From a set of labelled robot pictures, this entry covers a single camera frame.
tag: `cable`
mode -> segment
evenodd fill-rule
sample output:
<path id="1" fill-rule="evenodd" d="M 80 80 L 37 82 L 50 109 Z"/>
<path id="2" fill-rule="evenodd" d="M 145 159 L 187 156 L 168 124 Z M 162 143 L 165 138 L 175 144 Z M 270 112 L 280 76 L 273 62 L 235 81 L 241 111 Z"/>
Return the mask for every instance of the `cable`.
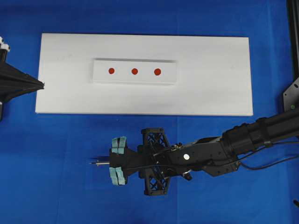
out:
<path id="1" fill-rule="evenodd" d="M 176 168 L 177 166 L 163 165 L 163 164 L 156 164 L 156 165 L 148 165 L 148 166 L 140 166 L 140 167 L 126 168 L 125 170 L 143 169 L 143 168 L 151 168 L 151 167 L 171 167 L 171 168 Z"/>
<path id="2" fill-rule="evenodd" d="M 274 143 L 273 145 L 284 145 L 284 144 L 299 144 L 299 141 L 283 141 L 283 142 L 276 142 L 276 143 Z M 239 161 L 241 161 L 241 160 L 244 160 L 244 159 L 246 159 L 246 158 L 252 156 L 253 154 L 255 154 L 255 153 L 257 153 L 257 152 L 260 152 L 261 150 L 263 150 L 263 149 L 265 149 L 265 148 L 267 148 L 267 147 L 262 147 L 262 148 L 260 148 L 260 149 L 258 149 L 258 150 L 256 150 L 256 151 L 250 153 L 249 155 L 246 155 L 246 156 L 244 156 L 244 157 L 242 157 L 242 158 L 240 158 L 240 159 L 237 159 L 237 160 L 232 161 L 232 162 L 229 162 L 229 163 L 225 163 L 225 164 L 221 164 L 221 165 L 205 165 L 205 166 L 207 166 L 207 167 L 223 167 L 223 166 L 233 165 L 233 164 L 235 164 L 236 162 L 239 162 Z M 293 156 L 293 157 L 284 159 L 284 160 L 282 160 L 282 161 L 278 161 L 277 163 L 281 163 L 281 162 L 288 161 L 288 160 L 293 160 L 293 159 L 296 159 L 296 158 L 298 158 L 298 157 L 299 157 L 299 155 L 296 155 L 296 156 Z"/>
<path id="3" fill-rule="evenodd" d="M 261 169 L 266 169 L 266 168 L 272 167 L 274 165 L 277 165 L 279 163 L 286 162 L 286 161 L 289 161 L 289 160 L 294 160 L 294 159 L 297 159 L 297 158 L 299 158 L 299 155 L 292 156 L 292 157 L 286 158 L 284 160 L 280 160 L 280 161 L 274 162 L 272 164 L 264 165 L 264 166 L 260 166 L 260 167 L 249 167 L 249 166 L 245 165 L 244 163 L 240 163 L 240 165 L 243 166 L 246 169 L 249 169 L 249 170 L 261 170 Z"/>
<path id="4" fill-rule="evenodd" d="M 153 154 L 153 156 L 160 155 L 160 154 L 162 154 L 162 153 L 164 153 L 164 152 L 166 152 L 166 151 L 168 151 L 168 150 L 170 150 L 170 149 L 171 149 L 171 147 L 167 147 L 167 148 L 161 150 L 160 152 Z"/>
<path id="5" fill-rule="evenodd" d="M 223 167 L 223 166 L 233 165 L 233 164 L 235 164 L 236 162 L 241 161 L 241 160 L 244 160 L 244 159 L 246 159 L 247 157 L 250 157 L 250 156 L 252 156 L 253 154 L 258 153 L 258 152 L 262 151 L 262 150 L 265 149 L 265 148 L 267 148 L 267 147 L 260 148 L 260 149 L 254 151 L 254 152 L 252 152 L 252 153 L 250 153 L 250 154 L 248 154 L 248 155 L 246 155 L 246 156 L 244 156 L 244 157 L 242 157 L 242 158 L 240 158 L 240 159 L 237 159 L 237 160 L 232 161 L 232 162 L 229 162 L 229 163 L 225 163 L 225 164 L 221 164 L 221 165 L 204 165 L 204 166 L 206 166 L 206 167 Z"/>

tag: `blue table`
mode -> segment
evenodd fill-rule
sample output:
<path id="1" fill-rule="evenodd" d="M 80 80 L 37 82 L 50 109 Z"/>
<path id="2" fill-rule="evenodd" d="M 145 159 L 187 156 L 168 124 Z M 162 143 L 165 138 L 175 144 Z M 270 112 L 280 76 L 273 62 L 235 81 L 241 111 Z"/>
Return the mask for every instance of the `blue table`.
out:
<path id="1" fill-rule="evenodd" d="M 0 21 L 12 48 L 7 62 L 34 77 L 43 32 L 247 36 L 254 107 L 253 117 L 47 115 L 35 114 L 36 93 L 13 99 L 0 123 L 1 223 L 297 222 L 299 161 L 217 178 L 193 172 L 191 182 L 174 178 L 160 197 L 144 196 L 137 175 L 116 187 L 107 168 L 88 164 L 108 154 L 114 137 L 127 136 L 136 149 L 145 127 L 162 126 L 171 143 L 187 143 L 282 112 L 281 93 L 293 78 L 285 0 L 12 0 L 1 2 Z M 270 148 L 246 163 L 296 152 L 297 146 Z"/>

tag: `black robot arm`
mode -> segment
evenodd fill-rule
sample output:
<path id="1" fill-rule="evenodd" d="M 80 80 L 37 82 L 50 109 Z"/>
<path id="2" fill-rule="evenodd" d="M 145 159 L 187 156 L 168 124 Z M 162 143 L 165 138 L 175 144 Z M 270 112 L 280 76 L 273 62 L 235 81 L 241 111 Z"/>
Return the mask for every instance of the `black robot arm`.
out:
<path id="1" fill-rule="evenodd" d="M 239 155 L 254 154 L 261 147 L 272 147 L 276 142 L 298 135 L 299 109 L 261 118 L 252 124 L 244 123 L 225 131 L 221 137 L 186 145 L 170 145 L 162 128 L 146 128 L 142 130 L 143 144 L 137 152 L 128 148 L 126 137 L 116 138 L 107 161 L 94 164 L 110 164 L 115 185 L 127 184 L 128 177 L 138 171 L 139 177 L 145 180 L 146 195 L 164 195 L 173 176 L 191 180 L 191 171 L 202 170 L 211 176 L 234 172 L 241 164 Z"/>
<path id="2" fill-rule="evenodd" d="M 23 94 L 41 90 L 44 86 L 42 82 L 6 63 L 9 51 L 9 45 L 0 37 L 0 121 L 4 103 Z"/>

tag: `red circle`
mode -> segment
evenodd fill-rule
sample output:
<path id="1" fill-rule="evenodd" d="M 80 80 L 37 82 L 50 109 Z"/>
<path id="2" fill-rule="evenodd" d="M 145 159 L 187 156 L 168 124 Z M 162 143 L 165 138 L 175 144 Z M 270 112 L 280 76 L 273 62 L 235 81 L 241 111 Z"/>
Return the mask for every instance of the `red circle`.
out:
<path id="1" fill-rule="evenodd" d="M 154 73 L 156 76 L 159 76 L 161 74 L 161 69 L 155 69 Z"/>
<path id="2" fill-rule="evenodd" d="M 113 74 L 115 72 L 114 68 L 110 68 L 108 71 L 109 71 L 109 74 Z"/>
<path id="3" fill-rule="evenodd" d="M 138 69 L 132 69 L 132 74 L 133 75 L 137 75 L 137 73 L 138 73 Z"/>

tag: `white foam board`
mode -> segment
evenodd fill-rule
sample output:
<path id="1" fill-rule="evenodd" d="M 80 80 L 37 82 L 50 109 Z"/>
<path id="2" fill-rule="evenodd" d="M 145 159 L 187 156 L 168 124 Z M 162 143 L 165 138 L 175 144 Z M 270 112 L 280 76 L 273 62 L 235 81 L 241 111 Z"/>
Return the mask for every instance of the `white foam board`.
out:
<path id="1" fill-rule="evenodd" d="M 93 81 L 95 60 L 171 61 L 172 85 Z M 246 37 L 43 34 L 37 113 L 253 114 Z"/>

